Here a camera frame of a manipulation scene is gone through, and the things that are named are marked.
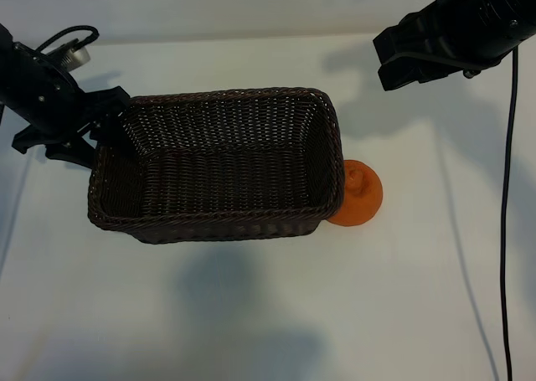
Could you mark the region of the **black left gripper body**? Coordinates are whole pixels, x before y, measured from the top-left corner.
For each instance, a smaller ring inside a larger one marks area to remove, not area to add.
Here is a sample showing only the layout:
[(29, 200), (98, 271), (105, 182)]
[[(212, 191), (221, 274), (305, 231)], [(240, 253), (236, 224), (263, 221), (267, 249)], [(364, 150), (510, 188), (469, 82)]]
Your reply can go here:
[(1, 27), (1, 104), (29, 124), (14, 136), (15, 150), (25, 153), (45, 145), (46, 136), (77, 132), (84, 92), (62, 59), (90, 44), (92, 37), (70, 41), (51, 54), (45, 54), (44, 49), (69, 33), (91, 30), (90, 25), (69, 27), (31, 49), (14, 41), (8, 29)]

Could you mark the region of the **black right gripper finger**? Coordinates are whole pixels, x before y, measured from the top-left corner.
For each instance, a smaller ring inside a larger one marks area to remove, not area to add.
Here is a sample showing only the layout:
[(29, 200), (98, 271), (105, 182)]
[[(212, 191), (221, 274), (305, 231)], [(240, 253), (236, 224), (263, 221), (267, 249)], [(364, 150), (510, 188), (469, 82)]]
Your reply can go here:
[(380, 64), (385, 66), (403, 58), (433, 62), (427, 42), (434, 34), (435, 21), (435, 12), (410, 13), (397, 25), (383, 30), (373, 40)]
[(408, 56), (386, 59), (381, 54), (378, 57), (378, 76), (385, 91), (397, 90), (411, 83), (424, 84), (430, 76), (431, 61), (428, 59)]

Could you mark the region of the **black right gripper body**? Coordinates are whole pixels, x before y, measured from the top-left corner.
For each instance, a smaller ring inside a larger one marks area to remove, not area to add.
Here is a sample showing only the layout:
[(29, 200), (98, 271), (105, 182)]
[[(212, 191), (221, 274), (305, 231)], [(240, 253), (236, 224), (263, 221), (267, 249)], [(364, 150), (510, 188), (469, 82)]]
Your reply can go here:
[(535, 35), (535, 0), (436, 0), (419, 12), (426, 58), (420, 82), (497, 66)]

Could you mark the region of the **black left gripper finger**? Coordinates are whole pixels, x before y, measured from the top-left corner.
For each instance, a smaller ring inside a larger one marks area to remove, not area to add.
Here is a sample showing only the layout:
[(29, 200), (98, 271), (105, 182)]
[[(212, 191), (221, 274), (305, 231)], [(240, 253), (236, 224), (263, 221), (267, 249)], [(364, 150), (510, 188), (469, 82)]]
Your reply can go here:
[(90, 129), (73, 134), (45, 137), (45, 156), (50, 160), (73, 163), (82, 167), (93, 167), (95, 148), (85, 139)]
[(113, 147), (122, 155), (135, 156), (135, 147), (122, 124), (122, 114), (131, 97), (120, 87), (98, 90), (85, 95), (89, 106), (90, 139), (103, 147)]

